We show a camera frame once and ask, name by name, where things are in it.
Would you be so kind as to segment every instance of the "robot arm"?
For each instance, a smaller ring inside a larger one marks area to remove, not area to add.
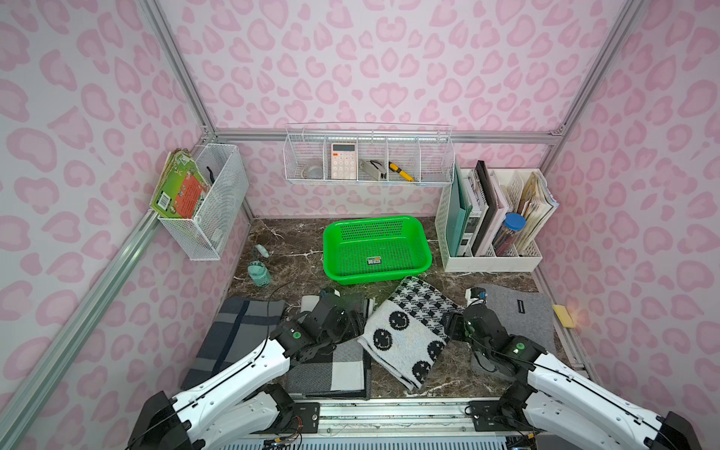
[[[336,300],[326,294],[312,312],[281,323],[255,350],[206,382],[171,399],[162,391],[150,397],[128,449],[211,449],[270,426],[285,428],[292,400],[279,385],[260,389],[318,351],[332,351],[362,333],[361,320]]]
[[[501,414],[512,420],[552,432],[581,449],[700,450],[687,420],[672,412],[663,418],[627,402],[527,337],[508,334],[482,300],[448,316],[446,331],[516,380],[500,399]]]
[[[292,400],[266,386],[318,351],[359,336],[354,320],[330,294],[311,313],[283,322],[251,354],[215,377],[168,399],[148,399],[130,435],[131,450],[200,450],[267,428],[286,429]],[[552,432],[586,450],[701,450],[692,425],[663,418],[591,382],[525,336],[508,334],[484,302],[445,318],[450,338],[470,343],[500,373],[515,379],[499,402],[511,420]]]

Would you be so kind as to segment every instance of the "folder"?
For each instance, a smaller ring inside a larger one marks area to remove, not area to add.
[[[495,198],[498,200],[498,210],[495,211],[495,216],[490,221],[485,235],[482,236],[482,242],[480,242],[480,247],[478,248],[480,256],[484,256],[490,249],[492,240],[495,239],[495,235],[498,234],[498,230],[503,224],[505,216],[510,212],[510,203],[505,197],[505,193],[500,187],[500,182],[494,173],[490,174],[490,184],[492,185],[492,190],[495,193]]]
[[[477,237],[475,238],[475,242],[473,243],[472,254],[475,256],[485,256],[485,254],[487,253],[487,249],[490,246],[488,245],[483,249],[480,248],[480,243],[485,239],[487,229],[490,227],[490,223],[492,222],[492,219],[495,217],[495,213],[498,210],[498,199],[495,196],[495,190],[492,188],[492,183],[490,182],[490,175],[487,172],[485,161],[477,162],[472,175],[473,177],[475,177],[475,181],[477,183],[480,183],[480,187],[482,187],[482,191],[485,193],[485,201],[487,202],[487,212],[485,213],[485,217],[482,219],[480,231],[478,232]]]
[[[462,174],[460,172],[460,166],[455,160],[455,180],[452,184],[452,190],[450,192],[450,205],[448,205],[448,223],[445,228],[445,239],[448,243],[448,252],[450,257],[454,258],[458,254],[460,247],[460,241],[465,231],[465,224],[469,216],[469,210],[472,206],[468,207],[465,202],[466,194],[463,193],[462,189]]]
[[[477,234],[480,231],[482,220],[485,218],[487,203],[485,202],[485,195],[482,193],[482,190],[476,192],[473,189],[470,178],[462,179],[462,187],[469,197],[468,203],[472,204],[472,209],[469,212],[469,217],[465,224],[465,233],[462,235],[457,254],[458,256],[472,256],[472,244],[475,242]]]

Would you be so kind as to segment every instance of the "gray felt mat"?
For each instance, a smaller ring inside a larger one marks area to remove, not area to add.
[[[554,354],[554,329],[552,326],[552,301],[539,292],[520,292],[495,284],[479,284],[487,293],[486,305],[503,324],[508,334],[522,335],[537,342]],[[476,353],[483,367],[492,370],[495,365],[488,361],[480,352]],[[511,381],[499,372],[489,372],[471,358],[472,369],[479,373],[491,374],[494,377]]]

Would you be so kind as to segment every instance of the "white desk organizer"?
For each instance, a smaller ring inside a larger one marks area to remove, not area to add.
[[[238,146],[207,144],[195,158],[197,167],[210,183],[210,167],[215,183],[192,219],[159,220],[193,261],[222,258],[228,236],[248,191],[248,177]]]
[[[285,177],[293,184],[402,184],[446,186],[454,178],[455,152],[452,127],[444,125],[308,123],[288,124],[283,147]],[[377,181],[357,167],[357,180],[333,180],[330,173],[332,143],[355,143],[361,159],[377,160],[385,167],[387,180]],[[407,181],[388,170],[397,164],[415,181]],[[306,179],[309,165],[323,167],[323,179]]]
[[[468,176],[474,169],[462,169],[463,176]],[[513,173],[517,172],[522,180],[522,184],[530,177],[533,172],[540,173],[538,169],[522,169],[522,168],[495,168],[490,169],[495,172],[498,176],[498,181],[501,185],[508,187],[508,194],[510,195],[510,201],[517,203],[517,198],[520,197],[523,186],[510,186],[510,179]],[[446,186],[443,188],[442,195],[440,196],[440,205],[438,206],[438,213],[435,217],[435,230],[438,233],[438,243],[440,244],[440,256],[443,259],[443,268],[446,272],[532,272],[535,270],[540,261],[542,261],[542,255],[535,241],[531,241],[528,248],[523,253],[518,254],[518,250],[513,246],[510,249],[509,256],[496,256],[495,252],[490,246],[485,256],[481,257],[450,257],[448,251],[448,243],[445,237],[445,229],[448,222],[448,205],[450,203],[450,192],[452,186]]]

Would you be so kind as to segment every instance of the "plaid blanket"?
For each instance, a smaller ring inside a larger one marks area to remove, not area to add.
[[[346,309],[366,317],[368,302],[362,294],[341,296]],[[301,310],[309,311],[317,304],[303,299]],[[287,375],[286,391],[293,397],[369,398],[370,356],[352,339],[339,344],[330,354],[298,364]]]
[[[226,299],[182,382],[187,390],[207,381],[255,349],[282,318],[285,301]]]

